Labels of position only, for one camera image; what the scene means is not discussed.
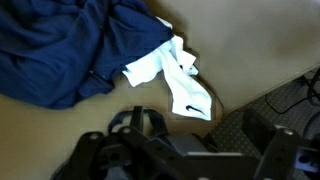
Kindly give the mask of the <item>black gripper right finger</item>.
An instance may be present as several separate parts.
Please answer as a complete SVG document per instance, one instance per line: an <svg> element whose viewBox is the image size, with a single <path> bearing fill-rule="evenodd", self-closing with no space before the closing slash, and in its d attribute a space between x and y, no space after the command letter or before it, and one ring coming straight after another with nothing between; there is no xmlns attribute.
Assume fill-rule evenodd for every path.
<svg viewBox="0 0 320 180"><path fill-rule="evenodd" d="M278 127L254 109L243 114L242 132L261 154L254 180L292 180L296 170L309 180L320 180L320 136L301 136Z"/></svg>

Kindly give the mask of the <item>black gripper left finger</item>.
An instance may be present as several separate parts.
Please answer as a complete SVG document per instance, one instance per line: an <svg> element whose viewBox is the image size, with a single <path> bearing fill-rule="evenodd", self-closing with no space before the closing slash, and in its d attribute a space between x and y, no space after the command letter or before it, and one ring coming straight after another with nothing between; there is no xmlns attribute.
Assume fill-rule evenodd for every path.
<svg viewBox="0 0 320 180"><path fill-rule="evenodd" d="M63 166L63 180L116 180L117 169L129 180L187 180L186 165L162 139L126 126L108 136L83 134Z"/></svg>

